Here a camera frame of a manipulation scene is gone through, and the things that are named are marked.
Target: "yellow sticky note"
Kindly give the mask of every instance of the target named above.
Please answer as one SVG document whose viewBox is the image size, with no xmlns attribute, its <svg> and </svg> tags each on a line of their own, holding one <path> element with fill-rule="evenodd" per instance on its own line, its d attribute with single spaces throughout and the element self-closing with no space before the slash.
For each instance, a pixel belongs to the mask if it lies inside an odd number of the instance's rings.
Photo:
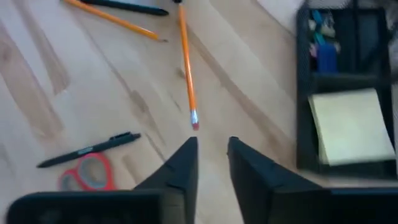
<svg viewBox="0 0 398 224">
<path fill-rule="evenodd" d="M 335 166 L 396 158 L 375 89 L 318 94 L 309 102 L 322 163 Z"/>
</svg>

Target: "light wooden surface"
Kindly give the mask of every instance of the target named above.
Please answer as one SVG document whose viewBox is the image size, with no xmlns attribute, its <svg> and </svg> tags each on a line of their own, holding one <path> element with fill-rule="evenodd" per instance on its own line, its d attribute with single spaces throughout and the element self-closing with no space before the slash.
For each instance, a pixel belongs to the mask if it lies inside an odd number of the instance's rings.
<svg viewBox="0 0 398 224">
<path fill-rule="evenodd" d="M 290 32 L 255 0 L 185 2 L 200 119 L 194 132 L 177 7 L 171 0 L 153 4 L 170 16 L 101 10 L 157 32 L 168 43 L 58 0 L 0 1 L 2 215 L 24 194 L 57 190 L 58 176 L 75 165 L 36 169 L 40 161 L 125 131 L 142 138 L 106 152 L 119 189 L 136 186 L 185 140 L 198 136 L 197 223 L 243 222 L 229 179 L 230 136 L 294 169 L 295 42 Z"/>
</svg>

